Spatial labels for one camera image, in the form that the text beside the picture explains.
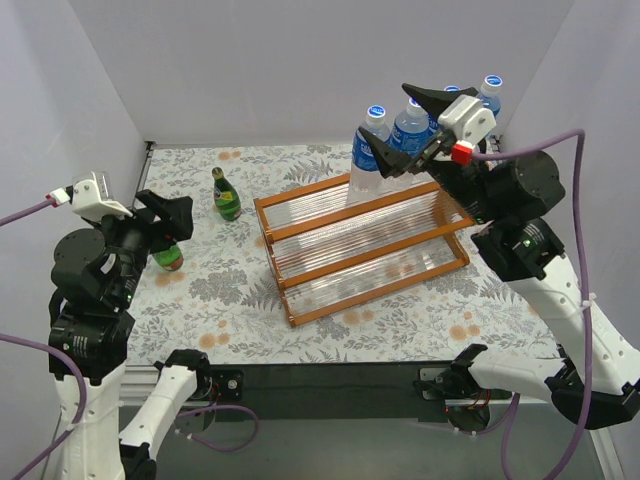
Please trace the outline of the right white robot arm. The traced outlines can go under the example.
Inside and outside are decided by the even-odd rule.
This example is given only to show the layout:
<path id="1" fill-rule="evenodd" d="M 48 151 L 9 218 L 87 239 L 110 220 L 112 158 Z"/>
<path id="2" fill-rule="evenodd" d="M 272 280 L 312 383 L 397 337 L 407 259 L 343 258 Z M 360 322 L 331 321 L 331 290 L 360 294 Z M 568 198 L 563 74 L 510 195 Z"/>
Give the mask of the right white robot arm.
<path id="1" fill-rule="evenodd" d="M 439 129 L 415 155 L 367 134 L 380 174 L 429 174 L 477 224 L 472 240 L 486 265 L 534 309 L 561 349 L 557 358 L 532 359 L 474 344 L 421 388 L 454 399 L 519 393 L 589 430 L 631 421 L 639 411 L 639 352 L 596 304 L 585 262 L 572 263 L 545 222 L 566 194 L 549 143 L 483 154 L 478 145 L 495 117 L 475 89 L 408 84 L 404 91 Z"/>

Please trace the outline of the green glass bottle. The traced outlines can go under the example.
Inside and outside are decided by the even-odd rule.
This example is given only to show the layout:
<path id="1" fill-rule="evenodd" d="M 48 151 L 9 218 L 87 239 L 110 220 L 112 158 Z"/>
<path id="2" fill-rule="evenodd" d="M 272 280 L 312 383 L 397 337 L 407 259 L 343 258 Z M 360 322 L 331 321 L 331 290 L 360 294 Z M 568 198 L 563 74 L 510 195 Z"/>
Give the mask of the green glass bottle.
<path id="1" fill-rule="evenodd" d="M 218 213 L 226 221 L 235 221 L 241 215 L 241 201 L 238 193 L 226 179 L 219 167 L 212 169 L 214 181 L 214 203 Z"/>

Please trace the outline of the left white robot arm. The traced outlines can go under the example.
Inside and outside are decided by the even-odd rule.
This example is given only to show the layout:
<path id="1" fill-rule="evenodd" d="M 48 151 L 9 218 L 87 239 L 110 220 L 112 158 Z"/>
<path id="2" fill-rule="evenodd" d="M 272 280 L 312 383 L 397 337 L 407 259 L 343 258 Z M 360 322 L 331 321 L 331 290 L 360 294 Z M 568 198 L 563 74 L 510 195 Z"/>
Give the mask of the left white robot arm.
<path id="1" fill-rule="evenodd" d="M 57 244 L 51 271 L 49 371 L 71 427 L 63 479 L 153 479 L 157 453 L 183 405 L 213 386 L 205 353 L 175 350 L 134 419 L 119 427 L 120 389 L 135 320 L 129 308 L 150 254 L 191 238 L 189 196 L 137 193 L 139 208 L 109 212 Z"/>

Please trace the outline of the green glass bottle edge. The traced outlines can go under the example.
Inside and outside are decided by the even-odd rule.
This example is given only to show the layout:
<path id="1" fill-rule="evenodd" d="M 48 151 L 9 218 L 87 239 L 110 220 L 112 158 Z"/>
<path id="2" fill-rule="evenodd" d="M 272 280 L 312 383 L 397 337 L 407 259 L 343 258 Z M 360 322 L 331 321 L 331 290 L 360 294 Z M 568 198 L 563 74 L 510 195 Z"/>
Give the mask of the green glass bottle edge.
<path id="1" fill-rule="evenodd" d="M 166 250 L 152 254 L 156 264 L 165 271 L 179 270 L 184 262 L 182 251 L 178 244 L 174 244 Z"/>

